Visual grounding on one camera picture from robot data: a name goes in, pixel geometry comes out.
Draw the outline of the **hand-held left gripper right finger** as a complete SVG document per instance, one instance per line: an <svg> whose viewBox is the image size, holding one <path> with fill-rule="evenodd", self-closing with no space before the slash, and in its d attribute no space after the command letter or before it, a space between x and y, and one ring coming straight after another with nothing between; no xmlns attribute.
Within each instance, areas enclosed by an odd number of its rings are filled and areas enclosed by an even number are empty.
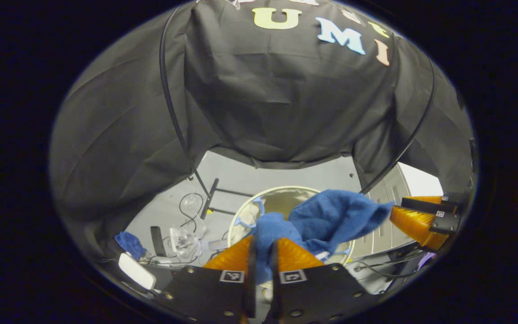
<svg viewBox="0 0 518 324"><path fill-rule="evenodd" d="M289 238L272 245L272 285L276 324L343 324L370 307L370 294L341 263L325 264Z"/></svg>

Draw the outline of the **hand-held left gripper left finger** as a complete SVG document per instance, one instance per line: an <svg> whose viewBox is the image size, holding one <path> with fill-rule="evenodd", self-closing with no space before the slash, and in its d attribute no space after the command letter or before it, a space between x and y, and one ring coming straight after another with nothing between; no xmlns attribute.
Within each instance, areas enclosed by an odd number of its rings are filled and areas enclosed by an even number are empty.
<svg viewBox="0 0 518 324"><path fill-rule="evenodd" d="M158 306L186 324L247 324L256 316L255 236L204 266L186 266L158 295Z"/></svg>

